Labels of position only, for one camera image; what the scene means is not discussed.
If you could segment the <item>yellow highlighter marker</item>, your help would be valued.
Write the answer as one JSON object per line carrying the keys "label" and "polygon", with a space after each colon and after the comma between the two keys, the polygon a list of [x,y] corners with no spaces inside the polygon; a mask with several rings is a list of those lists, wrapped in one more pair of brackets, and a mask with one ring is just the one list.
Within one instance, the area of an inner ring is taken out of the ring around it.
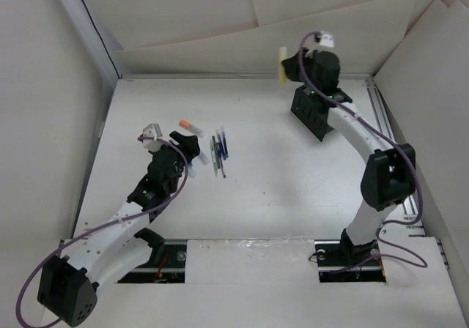
{"label": "yellow highlighter marker", "polygon": [[278,49],[278,79],[280,84],[287,82],[287,76],[282,62],[287,58],[287,48],[285,46]]}

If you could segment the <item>blue cap clear marker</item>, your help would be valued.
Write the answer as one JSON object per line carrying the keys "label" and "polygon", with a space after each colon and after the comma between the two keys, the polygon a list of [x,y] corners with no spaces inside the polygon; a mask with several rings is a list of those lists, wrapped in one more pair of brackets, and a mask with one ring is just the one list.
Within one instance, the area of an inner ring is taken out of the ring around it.
{"label": "blue cap clear marker", "polygon": [[200,151],[199,159],[201,160],[203,165],[208,165],[210,163],[210,159],[207,157],[207,155],[203,151]]}

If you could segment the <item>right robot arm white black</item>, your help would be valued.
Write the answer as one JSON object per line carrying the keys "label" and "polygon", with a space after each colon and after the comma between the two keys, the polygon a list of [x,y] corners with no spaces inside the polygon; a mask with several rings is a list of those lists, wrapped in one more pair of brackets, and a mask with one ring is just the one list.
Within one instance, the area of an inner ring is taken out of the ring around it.
{"label": "right robot arm white black", "polygon": [[340,133],[366,164],[360,183],[361,205],[338,244],[329,250],[317,248],[317,263],[337,273],[376,261],[380,256],[376,233],[396,206],[416,190],[412,175],[415,150],[410,144],[398,145],[372,131],[352,98],[339,88],[336,54],[302,48],[288,56],[282,47],[278,57],[280,80],[300,84],[291,112],[319,141],[333,131]]}

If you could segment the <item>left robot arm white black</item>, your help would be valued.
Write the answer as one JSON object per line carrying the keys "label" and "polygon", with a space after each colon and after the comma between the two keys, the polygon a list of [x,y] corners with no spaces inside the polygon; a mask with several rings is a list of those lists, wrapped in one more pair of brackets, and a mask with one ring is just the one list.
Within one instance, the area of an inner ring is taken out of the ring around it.
{"label": "left robot arm white black", "polygon": [[195,135],[169,136],[169,143],[155,140],[146,174],[116,214],[72,239],[70,252],[59,251],[44,263],[37,300],[69,327],[84,323],[108,285],[135,267],[163,260],[164,239],[149,225],[178,194],[189,163],[200,154]]}

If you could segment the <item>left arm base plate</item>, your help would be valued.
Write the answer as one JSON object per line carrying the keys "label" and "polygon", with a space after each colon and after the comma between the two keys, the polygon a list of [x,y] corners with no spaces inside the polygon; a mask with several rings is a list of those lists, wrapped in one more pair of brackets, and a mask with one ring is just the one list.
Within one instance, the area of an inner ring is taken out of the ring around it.
{"label": "left arm base plate", "polygon": [[185,239],[166,240],[164,249],[153,250],[147,263],[132,269],[118,283],[184,283],[187,245]]}

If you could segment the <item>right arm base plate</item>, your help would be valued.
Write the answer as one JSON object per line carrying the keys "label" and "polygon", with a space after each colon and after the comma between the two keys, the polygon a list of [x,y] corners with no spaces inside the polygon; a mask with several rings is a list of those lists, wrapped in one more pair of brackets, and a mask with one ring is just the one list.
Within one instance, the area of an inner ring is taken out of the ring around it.
{"label": "right arm base plate", "polygon": [[321,283],[385,283],[380,259],[372,255],[378,250],[374,240],[354,247],[348,240],[316,240],[310,256],[317,263]]}

